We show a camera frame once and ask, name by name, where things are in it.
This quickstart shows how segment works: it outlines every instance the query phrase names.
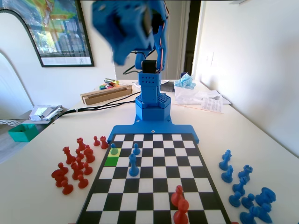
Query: teal container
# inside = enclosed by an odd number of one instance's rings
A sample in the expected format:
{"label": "teal container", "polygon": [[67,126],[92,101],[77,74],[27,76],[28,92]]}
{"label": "teal container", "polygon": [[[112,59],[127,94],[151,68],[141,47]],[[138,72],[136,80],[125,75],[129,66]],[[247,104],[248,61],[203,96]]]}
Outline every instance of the teal container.
{"label": "teal container", "polygon": [[18,125],[8,131],[14,141],[30,142],[39,132],[35,125]]}

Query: blue pawn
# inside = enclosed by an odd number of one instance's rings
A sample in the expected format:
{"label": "blue pawn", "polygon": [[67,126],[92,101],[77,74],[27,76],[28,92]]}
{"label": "blue pawn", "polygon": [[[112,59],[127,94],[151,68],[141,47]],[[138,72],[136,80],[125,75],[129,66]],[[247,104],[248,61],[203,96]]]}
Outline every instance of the blue pawn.
{"label": "blue pawn", "polygon": [[268,212],[271,211],[271,205],[267,204],[267,203],[264,203],[262,205],[262,207],[258,207],[258,209],[259,209],[259,215],[258,215],[258,217],[262,221],[264,221],[265,223],[272,223],[272,219],[271,219],[271,217],[268,214]]}
{"label": "blue pawn", "polygon": [[222,180],[226,183],[231,183],[233,181],[233,177],[232,177],[233,171],[234,169],[232,165],[229,165],[228,170],[221,174]]}
{"label": "blue pawn", "polygon": [[134,155],[139,155],[140,154],[140,149],[138,148],[138,144],[137,143],[135,143],[134,144],[134,150],[133,150],[133,154]]}
{"label": "blue pawn", "polygon": [[137,176],[139,174],[139,168],[136,166],[136,156],[134,154],[129,155],[129,160],[131,163],[129,174],[131,176]]}
{"label": "blue pawn", "polygon": [[254,217],[257,217],[259,214],[259,209],[257,207],[252,206],[249,209],[249,213],[241,212],[240,213],[240,220],[243,224],[256,224]]}
{"label": "blue pawn", "polygon": [[228,201],[231,205],[238,208],[241,205],[240,197],[241,193],[237,191],[235,192],[235,195],[229,196]]}
{"label": "blue pawn", "polygon": [[242,198],[241,203],[246,209],[249,209],[251,206],[253,206],[253,200],[254,200],[254,195],[248,194],[247,197]]}
{"label": "blue pawn", "polygon": [[239,172],[238,177],[241,178],[243,176],[245,176],[247,178],[247,181],[250,180],[249,174],[252,173],[253,168],[250,167],[249,165],[245,165],[244,166],[244,170]]}
{"label": "blue pawn", "polygon": [[241,177],[240,179],[240,183],[235,183],[233,185],[233,191],[239,191],[241,193],[241,195],[243,196],[245,194],[245,190],[244,190],[244,185],[247,183],[247,179],[246,177]]}

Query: white table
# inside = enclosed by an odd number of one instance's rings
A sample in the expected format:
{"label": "white table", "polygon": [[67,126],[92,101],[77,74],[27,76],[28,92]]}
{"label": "white table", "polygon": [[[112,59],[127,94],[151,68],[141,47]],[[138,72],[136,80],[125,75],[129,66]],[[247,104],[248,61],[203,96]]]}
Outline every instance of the white table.
{"label": "white table", "polygon": [[[199,88],[207,89],[202,84]],[[174,93],[167,95],[171,97],[172,103],[175,103]],[[135,97],[136,95],[125,101],[134,100]],[[86,105],[80,102],[75,107]],[[231,206],[228,197],[233,193],[232,184],[239,182],[238,172],[243,170],[245,164],[249,164],[253,167],[253,173],[244,187],[245,195],[259,194],[262,187],[269,187],[277,195],[277,201],[272,204],[270,213],[274,223],[296,224],[299,221],[299,160],[230,105],[224,105],[223,112],[224,114],[219,114],[171,105],[174,124],[193,125],[200,140],[199,149],[229,218],[241,223],[240,212],[248,211],[243,206]],[[19,153],[0,164],[0,223],[75,223],[106,153],[105,150],[93,146],[93,137],[104,135],[108,138],[114,125],[129,125],[133,124],[134,120],[135,104],[132,103],[96,112],[68,114],[55,121]],[[62,188],[55,186],[51,173],[58,168],[59,162],[65,164],[63,147],[69,146],[71,153],[75,155],[78,137],[82,137],[84,143],[92,146],[96,161],[91,163],[93,173],[86,176],[89,185],[85,189],[78,188],[78,181],[72,180],[72,170],[69,171],[67,177],[69,183],[74,185],[74,191],[64,196]],[[234,180],[230,184],[221,179],[223,171],[218,168],[221,156],[227,149],[232,152],[229,164],[234,168]]]}

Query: red pawn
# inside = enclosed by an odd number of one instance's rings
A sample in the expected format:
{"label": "red pawn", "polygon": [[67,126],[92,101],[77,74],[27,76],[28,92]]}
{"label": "red pawn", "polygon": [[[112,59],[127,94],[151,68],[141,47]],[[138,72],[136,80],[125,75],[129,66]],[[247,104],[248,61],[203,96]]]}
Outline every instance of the red pawn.
{"label": "red pawn", "polygon": [[62,190],[62,193],[64,195],[68,195],[74,189],[73,185],[68,184],[68,180],[67,179],[65,181],[62,181],[62,186],[64,187],[64,189]]}
{"label": "red pawn", "polygon": [[90,174],[93,172],[93,168],[90,167],[90,166],[88,166],[88,162],[85,162],[85,163],[83,164],[83,166],[84,166],[84,168],[85,168],[85,170],[84,170],[84,172],[83,172],[84,175],[90,175]]}
{"label": "red pawn", "polygon": [[106,148],[108,148],[108,143],[106,142],[106,137],[105,136],[102,136],[102,137],[100,137],[100,140],[101,140],[101,142],[102,142],[102,145],[101,145],[101,148],[102,149],[106,149]]}
{"label": "red pawn", "polygon": [[83,143],[83,138],[78,138],[77,143],[79,144],[80,151],[83,151],[85,149],[85,144]]}
{"label": "red pawn", "polygon": [[69,147],[64,147],[63,150],[64,154],[66,154],[66,164],[71,164],[72,162],[75,161],[75,156],[72,156],[70,153],[70,148]]}
{"label": "red pawn", "polygon": [[85,188],[88,185],[88,179],[84,179],[83,175],[79,175],[78,176],[79,179],[79,183],[78,183],[78,187],[80,189]]}
{"label": "red pawn", "polygon": [[94,136],[94,146],[99,146],[101,144],[101,142],[98,140],[98,137],[97,136]]}

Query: wall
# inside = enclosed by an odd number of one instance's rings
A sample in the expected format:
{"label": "wall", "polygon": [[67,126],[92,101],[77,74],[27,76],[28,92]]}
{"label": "wall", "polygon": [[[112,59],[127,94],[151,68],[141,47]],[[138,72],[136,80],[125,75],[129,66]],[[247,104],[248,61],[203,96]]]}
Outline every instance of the wall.
{"label": "wall", "polygon": [[81,1],[95,67],[42,68],[26,30],[11,14],[0,14],[0,51],[12,62],[34,105],[72,107],[80,94],[104,78],[115,78],[112,51],[91,24],[92,1]]}
{"label": "wall", "polygon": [[298,11],[297,0],[207,1],[197,62],[205,85],[297,156]]}

